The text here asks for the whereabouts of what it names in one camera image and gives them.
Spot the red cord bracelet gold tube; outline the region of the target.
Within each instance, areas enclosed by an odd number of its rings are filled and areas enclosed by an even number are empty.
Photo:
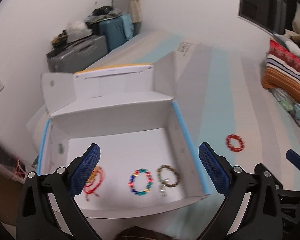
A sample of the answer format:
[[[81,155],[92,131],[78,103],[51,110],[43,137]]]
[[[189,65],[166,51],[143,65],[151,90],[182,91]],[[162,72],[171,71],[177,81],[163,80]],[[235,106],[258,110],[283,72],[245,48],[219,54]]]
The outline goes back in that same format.
[[[106,173],[104,169],[100,166],[95,166],[83,188],[83,192],[85,193],[85,200],[87,202],[89,202],[89,197],[91,195],[99,197],[99,194],[96,192],[96,190],[102,185],[105,177]]]

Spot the floral quilt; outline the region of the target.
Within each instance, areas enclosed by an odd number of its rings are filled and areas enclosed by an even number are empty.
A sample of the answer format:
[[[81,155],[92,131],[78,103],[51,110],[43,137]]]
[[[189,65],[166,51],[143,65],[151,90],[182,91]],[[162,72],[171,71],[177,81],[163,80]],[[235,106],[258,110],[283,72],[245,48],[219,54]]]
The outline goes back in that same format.
[[[291,115],[296,124],[300,127],[300,103],[293,99],[282,88],[273,88],[270,89],[270,92],[272,93],[274,98],[279,102],[281,107]]]

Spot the striped bed sheet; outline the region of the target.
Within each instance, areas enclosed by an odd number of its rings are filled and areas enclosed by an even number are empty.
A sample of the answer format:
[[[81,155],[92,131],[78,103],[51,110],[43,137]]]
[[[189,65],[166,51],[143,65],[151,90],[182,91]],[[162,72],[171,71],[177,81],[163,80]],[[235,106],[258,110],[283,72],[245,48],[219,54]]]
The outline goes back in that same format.
[[[133,226],[174,239],[197,239],[225,199],[200,161],[203,142],[231,166],[255,174],[256,165],[263,164],[285,190],[300,191],[300,171],[286,158],[290,149],[300,155],[300,128],[270,89],[262,87],[265,64],[155,31],[137,35],[83,71],[153,64],[169,53],[175,53],[177,62],[175,99],[206,176],[208,195],[176,210],[134,218],[88,218],[80,209],[102,239]],[[251,199],[246,193],[230,233],[239,228]]]

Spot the striped orange pillow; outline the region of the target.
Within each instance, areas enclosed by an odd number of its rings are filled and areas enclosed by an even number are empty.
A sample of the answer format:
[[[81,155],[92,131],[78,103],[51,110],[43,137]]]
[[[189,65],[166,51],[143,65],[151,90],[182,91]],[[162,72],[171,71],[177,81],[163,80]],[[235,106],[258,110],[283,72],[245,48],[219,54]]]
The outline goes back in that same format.
[[[300,103],[300,59],[273,38],[261,84],[264,89],[281,88]]]

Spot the blue yellow cardboard box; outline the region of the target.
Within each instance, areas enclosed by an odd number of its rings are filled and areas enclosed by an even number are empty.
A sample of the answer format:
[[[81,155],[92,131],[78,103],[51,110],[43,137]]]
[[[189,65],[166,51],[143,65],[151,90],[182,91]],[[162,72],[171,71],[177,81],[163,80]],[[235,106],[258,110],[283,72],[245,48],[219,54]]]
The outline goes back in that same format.
[[[175,99],[175,53],[153,64],[44,73],[40,80],[49,119],[38,172],[52,173],[91,144],[100,147],[106,177],[99,197],[75,197],[86,217],[149,216],[207,197],[206,176]]]

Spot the grey suitcase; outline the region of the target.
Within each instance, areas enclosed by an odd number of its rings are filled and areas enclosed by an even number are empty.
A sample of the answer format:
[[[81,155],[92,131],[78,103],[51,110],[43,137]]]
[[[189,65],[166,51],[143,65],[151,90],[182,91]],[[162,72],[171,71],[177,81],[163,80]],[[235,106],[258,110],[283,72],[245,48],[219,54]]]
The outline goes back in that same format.
[[[108,54],[105,36],[89,36],[46,55],[50,72],[75,73]]]

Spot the teal suitcase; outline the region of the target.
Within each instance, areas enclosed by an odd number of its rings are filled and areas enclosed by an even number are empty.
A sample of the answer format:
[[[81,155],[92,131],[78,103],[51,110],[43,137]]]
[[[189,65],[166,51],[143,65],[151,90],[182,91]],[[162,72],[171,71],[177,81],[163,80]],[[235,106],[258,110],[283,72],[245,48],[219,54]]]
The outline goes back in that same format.
[[[112,51],[134,37],[134,24],[130,14],[124,14],[100,22],[99,31],[106,37],[108,50]]]

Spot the beige curtain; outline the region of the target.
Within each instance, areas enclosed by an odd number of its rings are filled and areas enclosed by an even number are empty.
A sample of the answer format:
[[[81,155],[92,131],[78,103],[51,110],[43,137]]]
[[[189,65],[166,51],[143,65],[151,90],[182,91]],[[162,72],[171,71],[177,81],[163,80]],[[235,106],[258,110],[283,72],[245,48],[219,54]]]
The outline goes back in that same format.
[[[142,10],[140,0],[128,0],[128,12],[134,25],[134,35],[138,35],[142,24]]]

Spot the dark window frame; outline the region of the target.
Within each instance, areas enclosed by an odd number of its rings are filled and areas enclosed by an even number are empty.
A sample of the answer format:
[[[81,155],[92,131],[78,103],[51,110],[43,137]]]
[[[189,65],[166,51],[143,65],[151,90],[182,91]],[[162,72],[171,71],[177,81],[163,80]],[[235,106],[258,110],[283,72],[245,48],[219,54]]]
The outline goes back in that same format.
[[[238,14],[269,32],[293,30],[296,0],[240,0]]]

